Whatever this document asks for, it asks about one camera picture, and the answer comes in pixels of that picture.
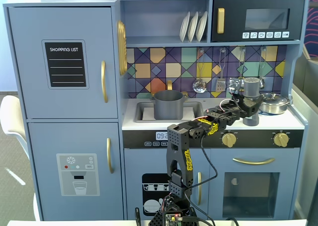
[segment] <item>robotic arm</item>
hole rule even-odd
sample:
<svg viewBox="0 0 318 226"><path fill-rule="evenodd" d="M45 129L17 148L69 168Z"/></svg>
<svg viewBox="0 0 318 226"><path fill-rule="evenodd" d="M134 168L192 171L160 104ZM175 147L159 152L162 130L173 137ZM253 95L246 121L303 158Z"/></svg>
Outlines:
<svg viewBox="0 0 318 226"><path fill-rule="evenodd" d="M189 200L193 184L193 165L189 147L201 146L204 137L224 130L227 125L231 126L240 118L251 117L257 113L261 102L262 96L251 100L233 94L232 101L221 108L207 109L205 116L201 118L168 127L166 162L167 173L171 177L170 194L162 203L162 213L157 213L149 226L198 225L201 219L196 217Z"/></svg>

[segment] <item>yellow label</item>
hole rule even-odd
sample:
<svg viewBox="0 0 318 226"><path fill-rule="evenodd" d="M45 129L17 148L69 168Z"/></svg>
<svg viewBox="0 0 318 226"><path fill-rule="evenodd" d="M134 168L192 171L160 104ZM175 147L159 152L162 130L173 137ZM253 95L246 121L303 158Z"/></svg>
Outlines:
<svg viewBox="0 0 318 226"><path fill-rule="evenodd" d="M217 123L213 123L212 129L208 132L208 135L212 135L217 132L219 129L219 125Z"/></svg>
<svg viewBox="0 0 318 226"><path fill-rule="evenodd" d="M212 124L211 122L209 122L208 120L206 120L206 119L204 119L204 118L199 118L199 119L197 119L197 120L200 121L200 122L202 122L202 123L209 124L209 125Z"/></svg>
<svg viewBox="0 0 318 226"><path fill-rule="evenodd" d="M192 160L191 160L191 156L190 156L190 151L186 150L184 152L185 154L185 158L187 159L187 170L192 170Z"/></svg>
<svg viewBox="0 0 318 226"><path fill-rule="evenodd" d="M206 123L206 124L212 125L212 129L208 132L208 136L214 134L219 129L219 125L217 123L213 123L212 124L212 122L210 122L210 121L208 121L208 120L206 120L204 118L199 118L197 120L202 122L202 123Z"/></svg>

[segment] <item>blue cabinet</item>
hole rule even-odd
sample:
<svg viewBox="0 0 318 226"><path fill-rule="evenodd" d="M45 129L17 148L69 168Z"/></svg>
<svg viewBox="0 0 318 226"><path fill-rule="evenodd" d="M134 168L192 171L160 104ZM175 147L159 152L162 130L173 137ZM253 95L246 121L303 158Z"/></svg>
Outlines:
<svg viewBox="0 0 318 226"><path fill-rule="evenodd" d="M209 177L209 163L201 149L190 149L193 162L193 184ZM166 149L125 149L125 174L128 219L135 218L135 208L141 211L142 220L151 220L162 201L169 194L166 170ZM203 211L208 211L209 185L193 189L191 201ZM206 217L197 211L203 219Z"/></svg>
<svg viewBox="0 0 318 226"><path fill-rule="evenodd" d="M11 7L9 15L27 118L117 118L110 7Z"/></svg>
<svg viewBox="0 0 318 226"><path fill-rule="evenodd" d="M209 215L215 220L288 220L299 150L211 149L219 175L210 181Z"/></svg>
<svg viewBox="0 0 318 226"><path fill-rule="evenodd" d="M45 221L123 220L117 123L29 123Z"/></svg>

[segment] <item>circuit board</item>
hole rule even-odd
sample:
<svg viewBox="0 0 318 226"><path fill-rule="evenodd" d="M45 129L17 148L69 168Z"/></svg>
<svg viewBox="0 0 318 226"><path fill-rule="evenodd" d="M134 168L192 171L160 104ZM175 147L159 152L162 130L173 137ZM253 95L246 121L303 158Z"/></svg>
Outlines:
<svg viewBox="0 0 318 226"><path fill-rule="evenodd" d="M181 214L166 214L165 226L182 226Z"/></svg>

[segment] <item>microwave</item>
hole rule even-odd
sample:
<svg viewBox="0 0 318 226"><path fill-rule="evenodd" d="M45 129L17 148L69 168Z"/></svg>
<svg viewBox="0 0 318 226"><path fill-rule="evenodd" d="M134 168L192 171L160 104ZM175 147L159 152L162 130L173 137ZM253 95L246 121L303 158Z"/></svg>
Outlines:
<svg viewBox="0 0 318 226"><path fill-rule="evenodd" d="M212 42L299 40L305 0L213 0Z"/></svg>

